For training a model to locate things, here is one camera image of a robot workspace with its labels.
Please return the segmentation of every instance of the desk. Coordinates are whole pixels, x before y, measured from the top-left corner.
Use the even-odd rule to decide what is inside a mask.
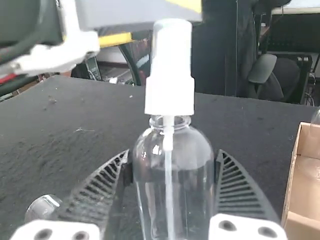
[[[143,87],[53,76],[0,103],[0,233],[7,240],[43,194],[64,198],[109,158],[131,148],[148,126]],[[303,105],[195,95],[192,124],[215,152],[233,155],[281,215]],[[133,186],[124,199],[120,239],[141,240]]]
[[[291,0],[283,7],[272,10],[272,15],[320,14],[319,0]]]

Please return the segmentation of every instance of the white bracket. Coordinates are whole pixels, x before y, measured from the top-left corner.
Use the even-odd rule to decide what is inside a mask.
[[[82,31],[79,26],[75,0],[60,0],[64,42],[58,46],[35,45],[30,54],[9,64],[17,75],[35,76],[50,72],[66,72],[81,63],[90,53],[100,51],[99,37],[95,31]]]
[[[100,231],[90,223],[34,220],[19,227],[10,240],[100,240]]]
[[[287,240],[273,221],[217,214],[210,220],[208,240]]]

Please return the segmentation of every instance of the spray bottle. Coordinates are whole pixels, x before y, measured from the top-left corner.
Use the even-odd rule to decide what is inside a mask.
[[[150,128],[133,149],[133,176],[144,240],[205,240],[214,205],[214,154],[190,126],[194,114],[190,22],[153,26],[145,113]]]

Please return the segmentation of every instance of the screw hole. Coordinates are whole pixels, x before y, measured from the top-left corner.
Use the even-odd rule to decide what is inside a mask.
[[[278,237],[276,232],[269,227],[262,226],[258,229],[258,233],[267,238],[275,239]]]
[[[35,235],[34,240],[48,240],[51,237],[51,234],[51,229],[42,229]]]
[[[230,221],[221,221],[219,223],[219,228],[229,232],[233,232],[237,230],[236,226]]]
[[[73,240],[88,240],[89,234],[85,231],[79,231],[73,235]]]

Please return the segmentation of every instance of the cardboard box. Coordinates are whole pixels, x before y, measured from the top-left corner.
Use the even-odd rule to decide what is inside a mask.
[[[320,161],[320,126],[312,127],[312,137],[309,132],[301,122],[291,157],[281,222],[288,240],[320,240],[320,180],[306,173],[317,171],[308,159]]]

